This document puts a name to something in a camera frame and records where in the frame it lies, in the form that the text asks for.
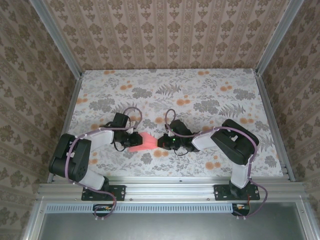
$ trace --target table surface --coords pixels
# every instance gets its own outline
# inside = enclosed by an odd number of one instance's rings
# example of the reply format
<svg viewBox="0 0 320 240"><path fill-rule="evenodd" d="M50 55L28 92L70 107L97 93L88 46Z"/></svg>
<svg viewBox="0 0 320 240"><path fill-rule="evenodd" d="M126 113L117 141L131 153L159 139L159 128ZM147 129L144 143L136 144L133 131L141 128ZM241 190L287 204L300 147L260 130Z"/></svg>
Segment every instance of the table surface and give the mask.
<svg viewBox="0 0 320 240"><path fill-rule="evenodd" d="M143 113L137 130L157 139L165 133L170 108L192 132L233 119L260 141L251 175L283 175L252 69L91 70L81 78L70 134L97 129L131 106ZM140 116L138 111L128 115ZM89 168L105 176L218 177L231 176L232 162L217 146L177 156L162 148L117 152L106 144L90 153Z"/></svg>

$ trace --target cable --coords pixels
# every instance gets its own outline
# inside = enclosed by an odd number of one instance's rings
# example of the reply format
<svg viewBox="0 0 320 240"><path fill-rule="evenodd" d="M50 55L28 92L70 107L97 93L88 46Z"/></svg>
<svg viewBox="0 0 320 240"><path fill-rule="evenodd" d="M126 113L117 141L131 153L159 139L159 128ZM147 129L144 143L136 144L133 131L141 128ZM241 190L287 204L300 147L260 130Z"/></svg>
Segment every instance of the cable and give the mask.
<svg viewBox="0 0 320 240"><path fill-rule="evenodd" d="M259 208L258 208L256 211L254 211L253 213L251 213L251 214L249 214L249 215L247 215L247 216L243 216L242 214L240 214L240 213L238 213L238 212L236 212L236 211L234 211L234 212L235 212L236 214L240 215L243 219L249 218L249 217L257 214L257 213L260 211L260 209L263 207L263 205L266 203L266 201L267 201L268 191L267 191L267 189L266 189L264 186L261 186L261 185L255 183L255 182L251 179L251 177L250 177L250 176L251 176L251 169L252 169L252 162L254 161L254 159L255 159L255 157L256 157L256 155L257 155L257 151L258 151L258 147L257 147L255 141L254 141L249 135L247 135L246 133L244 133L243 131L240 131L240 130L238 130L238 129L236 129L236 128L228 127L228 126L216 126L216 127L212 128L212 129L210 129L210 130L202 131L202 132L199 132L199 133L196 133L196 134L193 134L193 135L181 135L181 134L178 134L178 133L174 132L174 131L170 128L170 126L169 126L169 124L168 124L168 113L169 113L170 111L172 111L173 114L174 114L172 121L174 121L174 120L176 119L176 111L175 111L174 109L170 108L168 111L166 111L165 116L164 116L165 126L167 127L167 129L168 129L172 134L174 134L174 135L176 135L176 136L178 136L178 137L181 137L181 138L193 138L193 137L197 137L197 136L200 136L200 135L203 135L203 134L207 134L207 133L210 133L210 132L215 132L215 131L217 131L217 130L225 129L225 130L234 131L234 132L236 132L236 133L241 134L242 136L246 137L246 138L252 143L253 148L254 148L254 152L253 152L253 154L252 154L252 156L251 156L251 158L250 158L250 160L249 160L249 167L248 167L247 178L248 178L248 181L249 181L250 183L252 183L253 185L256 185L256 186L259 187L259 188L262 188L262 189L265 191L265 197L264 197L261 205L259 206Z"/></svg>
<svg viewBox="0 0 320 240"><path fill-rule="evenodd" d="M117 148L117 146L116 146L116 142L113 143L113 146L114 146L115 150L117 150L118 152L123 152L123 151L126 149L126 147L123 147L122 150L119 150L119 149Z"/></svg>
<svg viewBox="0 0 320 240"><path fill-rule="evenodd" d="M250 209L250 196L249 196L249 194L248 194L248 202L247 202L247 204L249 205L249 209Z"/></svg>
<svg viewBox="0 0 320 240"><path fill-rule="evenodd" d="M129 128L131 127L131 118L128 116L129 118Z"/></svg>
<svg viewBox="0 0 320 240"><path fill-rule="evenodd" d="M128 130L128 129L132 129L132 128L137 127L137 126L140 124L141 120L142 120L142 112L141 112L140 109L137 108L137 107L128 107L126 110L124 110L124 113L125 113L128 109L130 109L130 108L134 108L134 109L137 109L137 110L139 111L139 113L140 113L140 121L139 121L138 123L136 123L134 126L130 126L130 127L111 127L111 128L100 127L100 128L97 129L97 130L93 130L93 131L89 131L89 132L87 132L87 133L81 134L81 135L79 135L79 136L77 136L77 137L75 138L75 140L74 140L73 143L71 144L71 146L70 146L70 148L69 148L69 151L68 151L68 153L67 153L67 156L66 156L65 168L64 168L64 176L65 176L65 178L67 179L67 181L72 182L72 183L74 183L74 184L77 184L77 185L79 185L79 186L81 186L81 187L84 187L84 188L86 188L86 189L89 189L90 191L93 191L93 192L95 192L95 193L98 193L98 194L107 194L107 195L109 195L109 196L112 197L114 204L113 204L113 207L112 207L112 209L110 210L110 212L105 216L105 218L108 218L108 217L111 215L111 213L115 210L115 208L116 208L116 206L117 206L117 199L116 199L116 197L115 197L113 194L111 194L110 192L96 190L96 189L94 189L94 188L91 188L91 187L88 187L88 186L86 186L86 185L83 185L83 184L81 184L81 183L79 183L79 182L75 182L75 181L70 180L70 179L69 179L69 173L68 173L70 157L71 157L71 154L72 154L72 152L73 152L73 149L74 149L76 143L77 143L81 138L83 138L83 137L86 137L86 136L90 136L90 135L99 133L100 131Z"/></svg>
<svg viewBox="0 0 320 240"><path fill-rule="evenodd" d="M188 151L186 151L186 153L183 153L183 154L177 154L176 153L176 150L173 150L174 151L174 153L175 153L175 155L177 155L178 157L181 157L181 156L184 156L184 155L187 155L189 152Z"/></svg>
<svg viewBox="0 0 320 240"><path fill-rule="evenodd" d="M94 211L93 211L93 215L95 216L95 220L98 220L98 218L101 218L101 220L104 220L105 218L108 217L108 215L110 215L111 211L109 213L107 213L105 216L102 216L102 217L99 217L97 216L97 210L98 209L102 209L102 208L105 208L105 207L108 207L107 205L100 205L100 206L97 206Z"/></svg>
<svg viewBox="0 0 320 240"><path fill-rule="evenodd" d="M123 114L125 114L126 111L128 111L129 109L138 110L139 113L140 113L140 120L134 125L134 128L136 129L136 128L138 127L138 125L139 125L139 124L141 123L141 121L142 121L142 111L141 111L139 108L135 107L135 106L130 106L130 107L127 107L127 108L123 111Z"/></svg>

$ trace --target wallpaper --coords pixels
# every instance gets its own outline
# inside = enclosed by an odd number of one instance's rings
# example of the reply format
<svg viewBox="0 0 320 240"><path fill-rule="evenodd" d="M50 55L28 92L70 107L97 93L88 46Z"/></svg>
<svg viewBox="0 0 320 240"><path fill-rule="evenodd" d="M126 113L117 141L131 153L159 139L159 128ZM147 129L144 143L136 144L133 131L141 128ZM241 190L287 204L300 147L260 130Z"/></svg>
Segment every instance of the wallpaper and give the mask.
<svg viewBox="0 0 320 240"><path fill-rule="evenodd" d="M29 1L1 0L0 239L19 239L28 223L74 82Z"/></svg>
<svg viewBox="0 0 320 240"><path fill-rule="evenodd" d="M320 1L305 0L263 80L297 180L320 219Z"/></svg>
<svg viewBox="0 0 320 240"><path fill-rule="evenodd" d="M259 139L252 176L283 175L252 69L90 70L81 79L72 135L95 130L133 106L142 111L137 131L156 139L166 132L164 116L171 108L192 133L232 119ZM131 121L140 120L138 111L128 115ZM183 147L176 154L163 148L117 152L105 144L91 151L90 169L104 176L230 177L232 162L211 142L212 147L183 156L178 156L186 153Z"/></svg>
<svg viewBox="0 0 320 240"><path fill-rule="evenodd" d="M45 0L82 71L255 68L289 0Z"/></svg>

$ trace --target orange flower pattern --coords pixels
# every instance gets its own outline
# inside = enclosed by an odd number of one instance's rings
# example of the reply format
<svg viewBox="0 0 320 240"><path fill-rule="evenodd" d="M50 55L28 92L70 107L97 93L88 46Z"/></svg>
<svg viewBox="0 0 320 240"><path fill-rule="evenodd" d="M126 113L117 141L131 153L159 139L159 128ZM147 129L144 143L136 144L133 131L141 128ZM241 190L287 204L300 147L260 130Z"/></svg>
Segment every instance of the orange flower pattern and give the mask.
<svg viewBox="0 0 320 240"><path fill-rule="evenodd" d="M130 106L143 112L137 130L157 139L165 132L164 113L170 108L192 132L206 131L233 119L259 138L252 175L282 175L252 69L109 70L108 74L94 70L85 72L82 81L79 96L87 96L75 105L71 134L97 129ZM128 115L131 121L140 119L137 111ZM230 176L232 170L232 162L216 146L178 157L162 148L117 152L110 144L94 150L90 159L97 159L95 164L91 161L90 169L112 176Z"/></svg>

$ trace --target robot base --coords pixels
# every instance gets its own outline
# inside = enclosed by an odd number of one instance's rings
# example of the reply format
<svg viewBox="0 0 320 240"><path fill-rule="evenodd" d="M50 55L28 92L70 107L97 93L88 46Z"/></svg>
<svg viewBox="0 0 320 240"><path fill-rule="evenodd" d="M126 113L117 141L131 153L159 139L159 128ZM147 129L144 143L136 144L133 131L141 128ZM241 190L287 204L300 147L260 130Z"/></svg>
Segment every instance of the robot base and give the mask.
<svg viewBox="0 0 320 240"><path fill-rule="evenodd" d="M126 185L109 185L109 193L113 194L117 201L124 201L126 196ZM103 193L97 193L83 188L82 201L112 201L112 197Z"/></svg>
<svg viewBox="0 0 320 240"><path fill-rule="evenodd" d="M213 186L216 201L247 201L260 200L258 187L250 182L242 189L231 182L229 184L217 184Z"/></svg>

